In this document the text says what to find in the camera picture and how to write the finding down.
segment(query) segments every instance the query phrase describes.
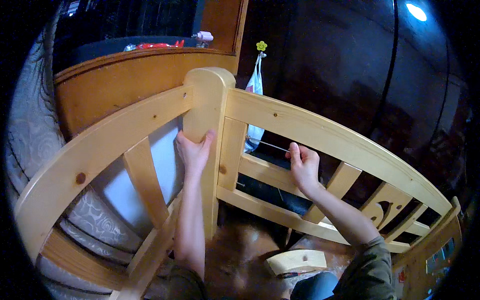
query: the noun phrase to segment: ceiling light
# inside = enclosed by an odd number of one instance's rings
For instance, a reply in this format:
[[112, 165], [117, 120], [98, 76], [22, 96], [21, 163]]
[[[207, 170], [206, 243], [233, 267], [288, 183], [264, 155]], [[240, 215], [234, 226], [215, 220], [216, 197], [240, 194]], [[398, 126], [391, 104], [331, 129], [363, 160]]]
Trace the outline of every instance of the ceiling light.
[[420, 7], [415, 6], [413, 4], [407, 3], [408, 11], [420, 21], [425, 22], [427, 20], [427, 15], [421, 10]]

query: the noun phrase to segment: yellow flower hook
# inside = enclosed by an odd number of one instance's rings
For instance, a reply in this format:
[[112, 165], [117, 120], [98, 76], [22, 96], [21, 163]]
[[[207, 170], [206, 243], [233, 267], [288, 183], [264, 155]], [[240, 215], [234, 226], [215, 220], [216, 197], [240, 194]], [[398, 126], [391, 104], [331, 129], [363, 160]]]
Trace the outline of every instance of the yellow flower hook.
[[267, 48], [267, 44], [264, 41], [260, 41], [259, 43], [257, 43], [258, 51], [265, 51], [266, 48]]

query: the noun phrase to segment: forearm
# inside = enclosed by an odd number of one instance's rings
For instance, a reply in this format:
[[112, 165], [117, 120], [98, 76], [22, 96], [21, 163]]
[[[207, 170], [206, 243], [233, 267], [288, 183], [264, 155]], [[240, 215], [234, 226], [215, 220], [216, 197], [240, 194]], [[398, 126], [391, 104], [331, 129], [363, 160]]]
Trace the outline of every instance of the forearm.
[[308, 196], [355, 248], [380, 236], [372, 221], [358, 209], [338, 199], [320, 185]]
[[175, 260], [203, 279], [205, 234], [200, 178], [185, 178], [174, 238]]

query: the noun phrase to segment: jeans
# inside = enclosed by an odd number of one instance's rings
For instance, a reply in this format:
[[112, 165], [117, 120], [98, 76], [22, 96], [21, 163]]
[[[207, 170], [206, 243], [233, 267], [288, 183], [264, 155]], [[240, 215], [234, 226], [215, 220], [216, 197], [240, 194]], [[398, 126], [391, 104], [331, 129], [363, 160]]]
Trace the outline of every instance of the jeans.
[[290, 300], [323, 300], [333, 296], [333, 289], [338, 283], [337, 277], [330, 272], [319, 273], [313, 277], [297, 282]]

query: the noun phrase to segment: hand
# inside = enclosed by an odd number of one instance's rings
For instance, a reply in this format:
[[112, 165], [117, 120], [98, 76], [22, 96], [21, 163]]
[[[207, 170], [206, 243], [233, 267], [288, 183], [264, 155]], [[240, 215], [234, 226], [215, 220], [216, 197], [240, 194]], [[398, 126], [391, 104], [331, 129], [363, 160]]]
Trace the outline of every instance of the hand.
[[318, 182], [320, 157], [315, 151], [305, 146], [298, 146], [297, 143], [290, 143], [288, 150], [290, 153], [285, 153], [285, 157], [291, 159], [290, 173], [299, 190], [305, 196], [312, 198], [320, 187]]
[[177, 134], [176, 144], [180, 157], [185, 165], [185, 180], [200, 179], [208, 160], [210, 145], [215, 139], [215, 131], [210, 129], [204, 139], [196, 144], [183, 135], [183, 130]]

